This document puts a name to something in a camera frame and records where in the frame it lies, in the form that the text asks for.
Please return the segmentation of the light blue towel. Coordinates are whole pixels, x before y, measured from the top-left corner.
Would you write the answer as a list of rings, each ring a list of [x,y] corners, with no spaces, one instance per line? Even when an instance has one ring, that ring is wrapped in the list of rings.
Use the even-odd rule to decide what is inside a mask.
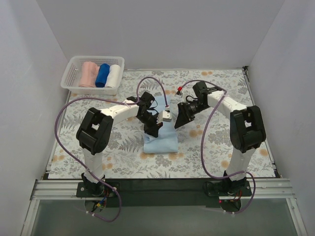
[[[177,153],[178,136],[174,128],[174,115],[171,121],[164,121],[158,131],[158,137],[144,133],[143,152],[146,154]]]

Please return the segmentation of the pink towel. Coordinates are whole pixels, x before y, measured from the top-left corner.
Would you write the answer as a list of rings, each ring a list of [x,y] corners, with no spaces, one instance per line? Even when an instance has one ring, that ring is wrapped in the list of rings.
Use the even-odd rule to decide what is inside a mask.
[[[91,61],[86,61],[82,65],[81,79],[79,87],[95,88],[95,81],[99,72],[99,66]]]

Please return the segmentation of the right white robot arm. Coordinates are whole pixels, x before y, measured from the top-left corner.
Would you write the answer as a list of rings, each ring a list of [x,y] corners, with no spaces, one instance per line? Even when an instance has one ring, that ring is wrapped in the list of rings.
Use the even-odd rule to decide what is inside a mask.
[[[210,196],[240,195],[250,190],[248,166],[255,150],[266,140],[261,111],[256,105],[246,106],[228,97],[225,89],[215,84],[209,88],[207,84],[195,80],[195,98],[178,104],[175,128],[192,122],[196,114],[210,107],[229,119],[232,157],[223,176],[211,176],[213,181],[206,183],[206,189]]]

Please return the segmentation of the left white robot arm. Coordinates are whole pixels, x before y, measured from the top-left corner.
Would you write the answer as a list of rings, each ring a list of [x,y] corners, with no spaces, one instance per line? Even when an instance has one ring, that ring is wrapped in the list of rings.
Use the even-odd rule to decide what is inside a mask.
[[[128,97],[122,105],[98,110],[88,109],[76,133],[80,147],[84,153],[84,163],[87,170],[82,174],[85,189],[93,196],[100,196],[104,187],[100,180],[105,177],[102,168],[102,152],[107,147],[112,127],[127,118],[136,117],[144,124],[144,132],[152,137],[158,137],[158,131],[163,126],[158,119],[158,113],[152,114],[149,109],[155,98],[148,92],[142,94],[139,102],[136,97]]]

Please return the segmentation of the white rolled towel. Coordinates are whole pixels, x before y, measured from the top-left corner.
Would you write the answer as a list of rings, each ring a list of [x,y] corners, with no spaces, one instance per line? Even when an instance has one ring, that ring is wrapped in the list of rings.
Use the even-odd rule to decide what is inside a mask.
[[[119,86],[119,74],[121,67],[117,64],[113,64],[109,68],[109,74],[105,83],[106,88],[117,88]]]

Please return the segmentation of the blue rolled towel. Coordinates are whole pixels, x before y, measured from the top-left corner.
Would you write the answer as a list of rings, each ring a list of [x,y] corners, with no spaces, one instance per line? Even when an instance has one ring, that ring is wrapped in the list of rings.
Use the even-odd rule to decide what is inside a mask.
[[[104,63],[99,67],[98,75],[95,80],[95,87],[96,88],[103,88],[107,82],[107,77],[110,72],[110,65]]]

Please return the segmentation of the white plastic basket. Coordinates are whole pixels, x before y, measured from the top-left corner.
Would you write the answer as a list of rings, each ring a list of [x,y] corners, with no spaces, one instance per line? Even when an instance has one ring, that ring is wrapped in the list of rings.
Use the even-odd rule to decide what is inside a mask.
[[[113,87],[104,88],[83,88],[79,87],[79,82],[82,75],[82,65],[84,62],[94,62],[98,66],[106,63],[110,66],[118,65],[120,70],[115,75]],[[61,87],[68,89],[76,94],[91,94],[91,95],[116,95],[120,86],[125,67],[125,59],[115,56],[74,56],[70,59],[61,80]]]

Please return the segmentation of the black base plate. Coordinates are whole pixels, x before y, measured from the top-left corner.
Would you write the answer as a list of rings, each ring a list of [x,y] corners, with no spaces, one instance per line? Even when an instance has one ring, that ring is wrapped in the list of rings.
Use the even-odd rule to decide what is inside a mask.
[[[248,181],[237,191],[209,178],[109,179],[107,183],[118,191],[123,207],[220,207],[220,197],[239,193],[244,198],[253,192]]]

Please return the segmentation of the aluminium rail frame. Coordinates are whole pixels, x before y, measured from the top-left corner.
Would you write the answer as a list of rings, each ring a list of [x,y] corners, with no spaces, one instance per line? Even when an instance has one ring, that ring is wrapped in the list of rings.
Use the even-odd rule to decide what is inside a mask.
[[[75,199],[77,186],[81,181],[78,179],[49,179],[37,180],[31,193],[31,204],[22,228],[21,235],[29,236],[32,232],[36,213],[40,200],[72,200]],[[295,229],[299,236],[306,236],[296,195],[287,178],[257,178],[256,199],[286,199]]]

